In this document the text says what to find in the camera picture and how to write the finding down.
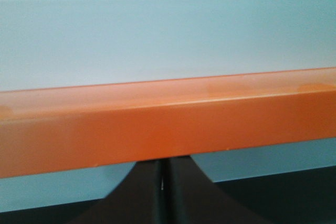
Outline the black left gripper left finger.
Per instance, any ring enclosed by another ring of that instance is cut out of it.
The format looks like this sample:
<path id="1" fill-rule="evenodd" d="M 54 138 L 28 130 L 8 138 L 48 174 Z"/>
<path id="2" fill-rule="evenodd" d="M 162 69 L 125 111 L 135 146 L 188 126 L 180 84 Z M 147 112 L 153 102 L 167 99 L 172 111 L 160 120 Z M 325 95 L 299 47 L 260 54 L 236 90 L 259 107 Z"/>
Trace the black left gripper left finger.
<path id="1" fill-rule="evenodd" d="M 162 223 L 160 161 L 138 162 L 104 199 L 76 223 Z"/>

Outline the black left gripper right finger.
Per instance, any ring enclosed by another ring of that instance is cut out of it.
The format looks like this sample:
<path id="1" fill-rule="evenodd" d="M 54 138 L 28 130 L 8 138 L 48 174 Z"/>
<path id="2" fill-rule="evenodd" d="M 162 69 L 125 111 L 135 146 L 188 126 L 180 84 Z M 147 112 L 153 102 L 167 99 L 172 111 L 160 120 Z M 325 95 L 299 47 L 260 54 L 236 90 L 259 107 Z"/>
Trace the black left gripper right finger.
<path id="1" fill-rule="evenodd" d="M 168 223 L 252 223 L 252 214 L 212 183 L 189 157 L 163 161 Z"/>

